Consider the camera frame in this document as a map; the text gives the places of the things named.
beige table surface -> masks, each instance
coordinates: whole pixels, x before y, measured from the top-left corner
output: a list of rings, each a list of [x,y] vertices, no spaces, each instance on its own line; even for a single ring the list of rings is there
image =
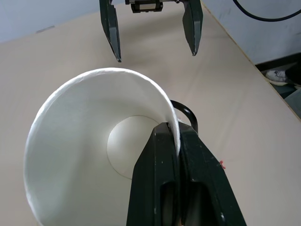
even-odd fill
[[[170,3],[161,13],[132,14],[118,5],[122,63],[99,13],[0,45],[0,225],[36,225],[23,156],[38,109],[69,79],[102,67],[143,73],[192,109],[249,226],[301,225],[301,122],[205,9],[192,56],[183,11]]]

white wall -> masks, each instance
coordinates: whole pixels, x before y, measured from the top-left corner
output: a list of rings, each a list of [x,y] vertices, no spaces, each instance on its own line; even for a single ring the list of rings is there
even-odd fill
[[[239,1],[248,11],[262,17],[286,16],[301,9],[301,0]],[[255,64],[301,52],[301,15],[267,23],[248,18],[232,0],[203,2]],[[0,0],[0,42],[98,10],[99,0]]]
[[[238,0],[250,13],[278,18],[301,9],[301,0]],[[253,63],[301,52],[301,14],[282,22],[245,16],[232,0],[203,0]]]

table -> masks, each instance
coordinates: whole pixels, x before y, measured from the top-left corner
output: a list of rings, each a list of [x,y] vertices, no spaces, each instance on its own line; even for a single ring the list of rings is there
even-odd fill
[[[31,123],[63,83],[102,67],[138,71],[197,116],[199,136],[223,160],[248,226],[300,225],[301,122],[234,41],[204,9],[192,56],[181,5],[132,14],[118,5],[118,63],[99,13],[0,45],[0,224],[36,225],[23,184]]]

black cable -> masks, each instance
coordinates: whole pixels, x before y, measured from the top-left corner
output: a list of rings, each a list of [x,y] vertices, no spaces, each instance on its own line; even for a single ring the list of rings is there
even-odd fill
[[[284,20],[287,20],[287,19],[290,19],[298,14],[301,13],[301,9],[298,10],[297,12],[291,14],[291,15],[288,15],[288,16],[285,16],[285,17],[281,17],[281,18],[275,18],[275,19],[269,19],[269,18],[263,18],[263,17],[259,17],[259,16],[255,16],[251,13],[249,13],[248,11],[246,11],[240,4],[237,0],[233,0],[234,4],[240,9],[240,11],[242,11],[245,15],[247,15],[248,17],[250,18],[253,18],[255,20],[260,20],[260,21],[264,21],[264,22],[278,22],[278,21],[284,21]]]
[[[190,121],[191,127],[198,133],[198,120],[194,113],[185,105],[176,102],[174,100],[170,100],[175,109],[181,111]]]

handle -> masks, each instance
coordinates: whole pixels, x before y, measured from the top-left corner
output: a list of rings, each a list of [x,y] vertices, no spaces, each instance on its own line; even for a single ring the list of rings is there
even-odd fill
[[[192,128],[198,133],[198,120],[194,113],[185,105],[176,102],[174,100],[170,100],[175,109],[178,109],[182,112],[190,121]]]

